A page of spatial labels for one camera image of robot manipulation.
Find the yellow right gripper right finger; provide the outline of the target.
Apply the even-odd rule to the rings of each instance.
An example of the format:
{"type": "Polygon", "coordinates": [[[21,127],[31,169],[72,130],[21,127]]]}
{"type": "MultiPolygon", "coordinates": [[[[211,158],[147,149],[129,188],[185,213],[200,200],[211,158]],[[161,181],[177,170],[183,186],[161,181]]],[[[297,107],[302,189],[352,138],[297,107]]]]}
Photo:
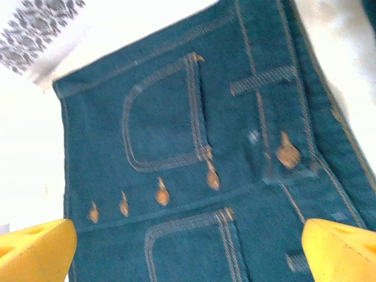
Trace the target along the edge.
{"type": "Polygon", "coordinates": [[[375,282],[375,232],[308,219],[301,237],[315,281],[375,282]]]}

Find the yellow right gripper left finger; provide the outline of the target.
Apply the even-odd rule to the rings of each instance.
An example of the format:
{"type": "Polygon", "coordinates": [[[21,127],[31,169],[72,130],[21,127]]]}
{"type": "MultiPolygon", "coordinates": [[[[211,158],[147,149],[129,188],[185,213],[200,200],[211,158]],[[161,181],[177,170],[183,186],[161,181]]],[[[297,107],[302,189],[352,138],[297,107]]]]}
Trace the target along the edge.
{"type": "Polygon", "coordinates": [[[3,234],[1,281],[65,281],[76,246],[69,219],[3,234]]]}

